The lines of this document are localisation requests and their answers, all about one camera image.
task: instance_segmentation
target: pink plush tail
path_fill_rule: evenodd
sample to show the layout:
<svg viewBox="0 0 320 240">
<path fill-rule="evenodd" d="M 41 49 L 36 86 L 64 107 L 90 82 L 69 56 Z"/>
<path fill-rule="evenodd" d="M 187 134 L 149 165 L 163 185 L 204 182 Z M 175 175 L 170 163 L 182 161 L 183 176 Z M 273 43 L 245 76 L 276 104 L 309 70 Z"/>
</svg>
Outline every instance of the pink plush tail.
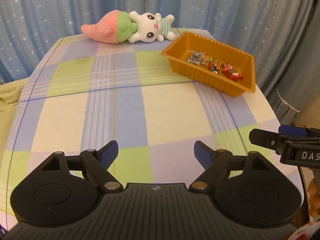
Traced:
<svg viewBox="0 0 320 240">
<path fill-rule="evenodd" d="M 84 24 L 81 26 L 81 31 L 90 39 L 97 39 L 97 36 L 106 37 L 111 33 L 111 30 L 108 25 L 104 23 L 97 24 Z"/>
</svg>

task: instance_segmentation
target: green plush fabric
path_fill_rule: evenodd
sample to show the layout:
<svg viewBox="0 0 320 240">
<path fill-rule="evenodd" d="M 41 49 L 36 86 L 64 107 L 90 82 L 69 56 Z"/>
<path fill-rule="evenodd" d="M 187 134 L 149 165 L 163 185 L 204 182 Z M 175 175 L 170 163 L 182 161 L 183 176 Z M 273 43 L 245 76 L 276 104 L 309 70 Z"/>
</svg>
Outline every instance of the green plush fabric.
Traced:
<svg viewBox="0 0 320 240">
<path fill-rule="evenodd" d="M 0 85 L 0 167 L 19 98 L 27 80 L 25 78 Z"/>
<path fill-rule="evenodd" d="M 118 42 L 126 41 L 138 29 L 136 23 L 132 22 L 127 12 L 120 11 L 117 19 Z"/>
</svg>

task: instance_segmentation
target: black plastic mount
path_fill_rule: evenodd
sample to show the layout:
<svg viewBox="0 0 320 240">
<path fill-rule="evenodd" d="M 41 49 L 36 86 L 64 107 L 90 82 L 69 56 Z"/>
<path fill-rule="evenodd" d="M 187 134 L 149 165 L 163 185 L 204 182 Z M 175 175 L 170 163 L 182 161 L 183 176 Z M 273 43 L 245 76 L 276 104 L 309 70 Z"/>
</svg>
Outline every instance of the black plastic mount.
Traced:
<svg viewBox="0 0 320 240">
<path fill-rule="evenodd" d="M 249 140 L 252 144 L 276 151 L 281 155 L 281 163 L 320 169 L 320 131 L 315 128 L 305 130 L 308 136 L 313 137 L 294 137 L 253 129 Z"/>
<path fill-rule="evenodd" d="M 194 154 L 205 171 L 189 190 L 181 183 L 130 183 L 123 189 L 107 171 L 117 154 L 116 141 L 79 156 L 51 154 L 12 192 L 19 224 L 4 239 L 182 239 L 200 231 L 203 237 L 196 239 L 231 239 L 226 228 L 243 232 L 237 239 L 271 239 L 275 232 L 281 239 L 294 230 L 300 192 L 258 152 L 233 156 L 196 141 Z M 70 170 L 82 171 L 84 179 Z M 229 178 L 236 170 L 243 172 Z M 80 235 L 81 228 L 92 234 Z"/>
</svg>

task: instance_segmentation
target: metal screw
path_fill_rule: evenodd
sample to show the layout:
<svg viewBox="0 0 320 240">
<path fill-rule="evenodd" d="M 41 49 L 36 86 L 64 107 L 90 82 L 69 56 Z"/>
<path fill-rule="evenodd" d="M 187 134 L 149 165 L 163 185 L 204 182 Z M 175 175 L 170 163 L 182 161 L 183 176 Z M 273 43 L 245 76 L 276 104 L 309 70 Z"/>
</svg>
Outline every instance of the metal screw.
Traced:
<svg viewBox="0 0 320 240">
<path fill-rule="evenodd" d="M 208 184 L 203 182 L 203 181 L 196 181 L 194 183 L 192 183 L 192 187 L 195 188 L 195 189 L 205 189 L 208 187 Z"/>
<path fill-rule="evenodd" d="M 104 187 L 106 189 L 114 190 L 114 189 L 119 188 L 120 184 L 118 182 L 116 182 L 116 181 L 109 181 L 104 185 Z"/>
</svg>

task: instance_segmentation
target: blue curtain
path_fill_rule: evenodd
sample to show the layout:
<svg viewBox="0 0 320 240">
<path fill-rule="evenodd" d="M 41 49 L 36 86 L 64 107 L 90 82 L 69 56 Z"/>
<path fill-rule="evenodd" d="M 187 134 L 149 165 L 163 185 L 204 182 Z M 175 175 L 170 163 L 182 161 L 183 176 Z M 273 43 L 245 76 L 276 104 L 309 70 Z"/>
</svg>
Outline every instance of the blue curtain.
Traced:
<svg viewBox="0 0 320 240">
<path fill-rule="evenodd" d="M 29 76 L 57 39 L 79 34 L 82 24 L 119 9 L 173 14 L 174 27 L 207 29 L 254 55 L 256 82 L 267 95 L 285 70 L 311 1 L 0 0 L 0 83 Z"/>
</svg>

